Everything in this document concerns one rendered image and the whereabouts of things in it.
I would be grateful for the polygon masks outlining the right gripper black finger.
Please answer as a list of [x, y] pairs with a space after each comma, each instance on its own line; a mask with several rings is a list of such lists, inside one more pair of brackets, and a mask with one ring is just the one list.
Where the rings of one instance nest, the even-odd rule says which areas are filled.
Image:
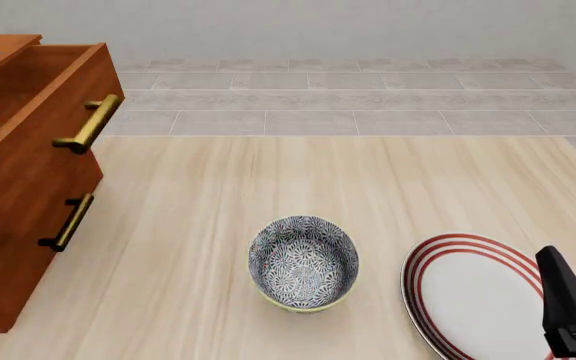
[[545, 330], [576, 326], [576, 275], [552, 245], [536, 254], [543, 289], [543, 320]]

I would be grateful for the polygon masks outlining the open wooden drawer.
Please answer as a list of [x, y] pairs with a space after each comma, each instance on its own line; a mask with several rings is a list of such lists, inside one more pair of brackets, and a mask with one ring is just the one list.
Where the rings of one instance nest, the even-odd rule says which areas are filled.
[[98, 164], [91, 154], [55, 148], [92, 110], [86, 101], [124, 93], [106, 44], [33, 45], [0, 66], [0, 173]]

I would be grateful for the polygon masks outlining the closed wooden drawer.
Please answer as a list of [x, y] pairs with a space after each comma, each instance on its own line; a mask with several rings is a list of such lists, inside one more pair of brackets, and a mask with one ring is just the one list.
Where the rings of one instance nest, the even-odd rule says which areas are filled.
[[0, 275], [15, 254], [61, 226], [65, 200], [92, 193], [103, 177], [98, 164], [46, 167], [31, 174], [0, 173]]

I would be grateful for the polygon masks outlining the white plate with red rings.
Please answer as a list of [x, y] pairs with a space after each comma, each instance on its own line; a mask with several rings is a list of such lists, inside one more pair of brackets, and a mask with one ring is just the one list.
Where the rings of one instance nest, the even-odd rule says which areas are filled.
[[414, 327], [442, 360], [555, 360], [537, 264], [510, 245], [434, 236], [411, 248], [400, 284]]

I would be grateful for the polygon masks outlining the blue patterned bowl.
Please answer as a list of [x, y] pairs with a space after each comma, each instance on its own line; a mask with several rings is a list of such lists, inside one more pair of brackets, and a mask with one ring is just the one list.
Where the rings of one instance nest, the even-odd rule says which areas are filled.
[[272, 221], [248, 248], [248, 270], [273, 305], [295, 313], [325, 311], [352, 289], [360, 258], [336, 224], [314, 215]]

